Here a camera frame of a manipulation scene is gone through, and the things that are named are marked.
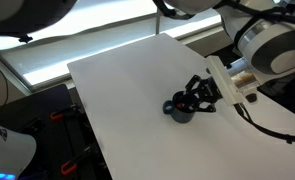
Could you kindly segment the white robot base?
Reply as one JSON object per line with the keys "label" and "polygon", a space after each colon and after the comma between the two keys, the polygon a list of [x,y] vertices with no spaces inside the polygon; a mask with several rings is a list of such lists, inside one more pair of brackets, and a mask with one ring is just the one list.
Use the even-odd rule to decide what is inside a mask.
{"label": "white robot base", "polygon": [[31,135],[0,126],[0,180],[18,180],[32,161],[36,148]]}

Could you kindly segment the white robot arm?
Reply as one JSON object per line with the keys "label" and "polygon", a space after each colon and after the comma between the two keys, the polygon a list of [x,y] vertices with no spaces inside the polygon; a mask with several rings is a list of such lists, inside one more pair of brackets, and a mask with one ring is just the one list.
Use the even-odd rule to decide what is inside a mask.
{"label": "white robot arm", "polygon": [[211,56],[211,77],[193,77],[172,104],[181,112],[213,112],[223,99],[229,105],[257,101],[257,88],[295,72],[295,13],[273,0],[152,0],[161,13],[189,20],[208,9],[219,13],[241,58],[225,69]]}

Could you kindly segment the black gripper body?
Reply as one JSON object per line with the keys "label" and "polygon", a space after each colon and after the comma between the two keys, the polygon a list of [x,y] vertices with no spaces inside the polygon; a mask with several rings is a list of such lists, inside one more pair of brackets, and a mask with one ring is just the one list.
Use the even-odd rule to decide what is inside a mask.
{"label": "black gripper body", "polygon": [[203,103],[215,104],[222,98],[222,95],[214,82],[213,78],[197,80],[196,95],[198,97],[197,104]]}

